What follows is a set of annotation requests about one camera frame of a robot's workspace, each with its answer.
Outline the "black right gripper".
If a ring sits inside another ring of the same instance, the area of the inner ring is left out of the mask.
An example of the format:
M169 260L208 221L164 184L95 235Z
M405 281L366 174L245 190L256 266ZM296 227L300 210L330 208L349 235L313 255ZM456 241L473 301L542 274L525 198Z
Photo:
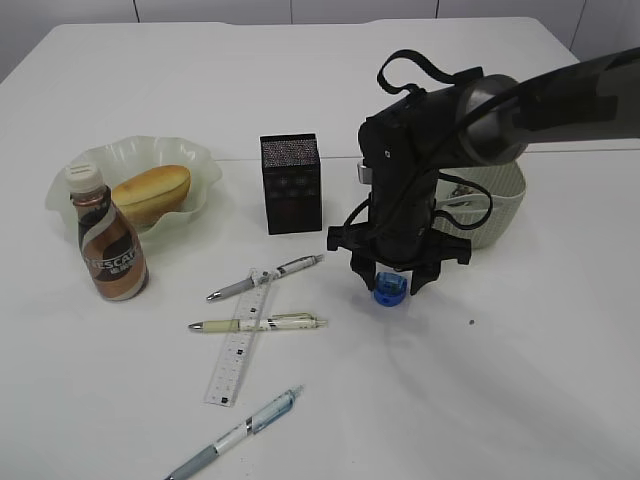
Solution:
M440 276L438 265L445 260L455 260L467 265L471 259L471 242L468 239L446 234L434 227L440 211L427 213L424 220L409 223L409 217L401 214L387 230L370 239L365 236L374 230L374 222L331 226L327 235L327 248L339 248L351 253L351 270L362 278L367 289L376 286L378 263L395 270L412 270L410 294L416 295L428 283Z

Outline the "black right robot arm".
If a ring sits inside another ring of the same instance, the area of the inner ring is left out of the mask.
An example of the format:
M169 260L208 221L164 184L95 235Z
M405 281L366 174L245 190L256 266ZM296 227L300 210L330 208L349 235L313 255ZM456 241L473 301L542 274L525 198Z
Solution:
M479 67L454 74L403 49L441 85L378 83L396 101L360 126L362 180L371 186L361 210L327 234L329 250L346 249L368 288L385 265L411 275L418 292L446 260L467 264L469 240L438 231L436 187L457 168L501 166L531 144L635 138L639 134L639 52L628 49L569 65L524 82Z

